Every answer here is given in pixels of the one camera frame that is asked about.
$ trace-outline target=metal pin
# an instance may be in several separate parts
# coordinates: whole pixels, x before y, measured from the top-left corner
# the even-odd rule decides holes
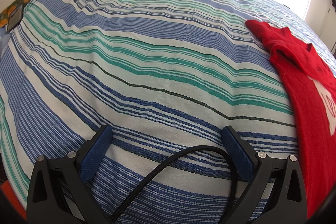
[[[258,152],[258,156],[262,159],[266,158],[266,153],[265,152],[262,152],[262,151],[259,151]]]
[[[296,156],[294,156],[294,155],[290,155],[290,156],[289,156],[289,159],[290,159],[291,161],[296,161],[296,160],[297,160]]]
[[[43,156],[43,155],[38,156],[36,160],[37,160],[37,161],[43,161],[43,160],[44,160],[44,156]]]
[[[75,151],[70,151],[68,153],[68,158],[73,158],[74,156],[76,156],[76,152]]]

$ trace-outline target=blue gripper pad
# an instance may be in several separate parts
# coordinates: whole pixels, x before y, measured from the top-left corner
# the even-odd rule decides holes
[[[226,127],[223,128],[221,137],[222,144],[230,155],[240,177],[243,180],[252,182],[254,178],[254,163],[251,158],[245,153],[239,142]]]
[[[83,158],[79,174],[83,182],[92,179],[112,142],[112,137],[112,128],[107,126]]]

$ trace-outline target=striped bedspread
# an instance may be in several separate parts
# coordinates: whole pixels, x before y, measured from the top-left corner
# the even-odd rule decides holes
[[[114,137],[87,184],[107,214],[173,153],[223,148],[229,124],[271,157],[298,154],[290,101],[248,19],[289,26],[336,72],[315,33],[272,0],[32,0],[2,38],[0,61],[0,151],[23,206],[37,156],[78,150],[102,124]],[[217,224],[230,184],[219,155],[188,155],[117,223]],[[246,185],[238,182],[237,198]]]

